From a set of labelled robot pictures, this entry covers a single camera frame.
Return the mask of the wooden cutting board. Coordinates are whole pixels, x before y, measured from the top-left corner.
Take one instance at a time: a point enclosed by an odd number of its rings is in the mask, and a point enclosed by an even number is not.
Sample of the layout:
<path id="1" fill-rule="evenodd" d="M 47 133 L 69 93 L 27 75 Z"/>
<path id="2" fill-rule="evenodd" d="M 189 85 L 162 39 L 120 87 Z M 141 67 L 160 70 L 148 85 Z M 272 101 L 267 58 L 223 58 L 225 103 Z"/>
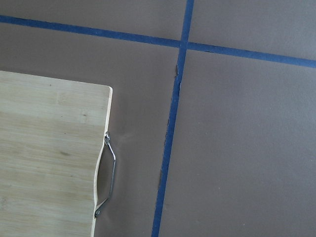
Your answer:
<path id="1" fill-rule="evenodd" d="M 112 94 L 107 85 L 1 72 L 1 236 L 94 236 Z"/>

